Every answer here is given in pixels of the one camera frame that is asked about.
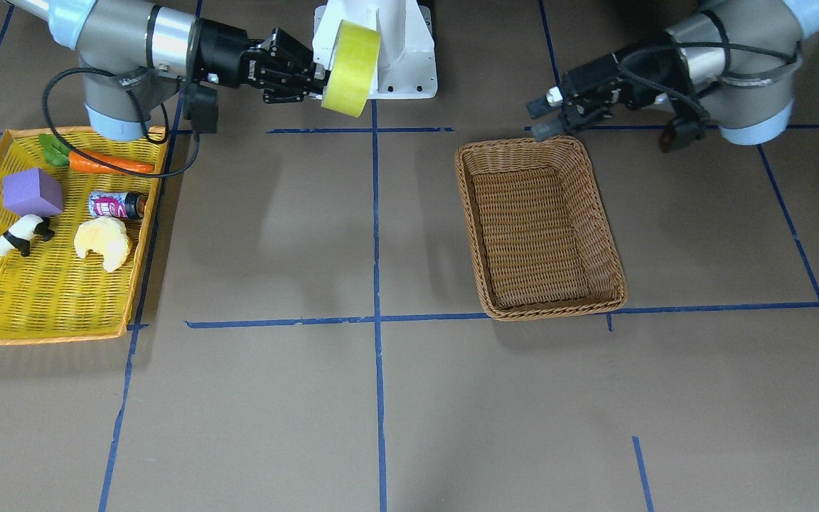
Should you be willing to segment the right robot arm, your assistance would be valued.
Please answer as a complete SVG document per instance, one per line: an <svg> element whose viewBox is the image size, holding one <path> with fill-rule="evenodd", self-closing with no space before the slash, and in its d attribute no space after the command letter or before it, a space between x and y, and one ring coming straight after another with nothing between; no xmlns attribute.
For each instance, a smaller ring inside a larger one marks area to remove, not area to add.
<svg viewBox="0 0 819 512"><path fill-rule="evenodd" d="M149 130L151 110L180 95L183 116L214 134L218 88L250 85L267 104L321 94L329 71L280 28L253 39L240 27L149 1L16 1L77 52L90 126L116 142Z"/></svg>

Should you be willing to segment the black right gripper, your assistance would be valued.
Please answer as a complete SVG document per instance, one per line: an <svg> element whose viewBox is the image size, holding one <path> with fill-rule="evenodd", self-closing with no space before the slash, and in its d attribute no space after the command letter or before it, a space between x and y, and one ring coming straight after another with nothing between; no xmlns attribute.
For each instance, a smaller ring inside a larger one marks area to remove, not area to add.
<svg viewBox="0 0 819 512"><path fill-rule="evenodd" d="M263 91L267 104L322 97L329 70L310 65L310 49L276 27L269 38L250 38L241 28L206 18L193 23L193 82Z"/></svg>

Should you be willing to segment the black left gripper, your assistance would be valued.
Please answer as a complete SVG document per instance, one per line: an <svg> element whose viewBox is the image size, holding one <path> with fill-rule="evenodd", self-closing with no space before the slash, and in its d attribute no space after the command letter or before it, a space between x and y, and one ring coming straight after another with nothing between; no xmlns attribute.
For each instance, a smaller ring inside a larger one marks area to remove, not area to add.
<svg viewBox="0 0 819 512"><path fill-rule="evenodd" d="M564 71L560 85L527 103L531 120L553 116L530 132L537 142L546 142L608 119L615 105L640 110L660 95L669 97L675 116L695 116L695 94L680 49L673 43L634 43Z"/></svg>

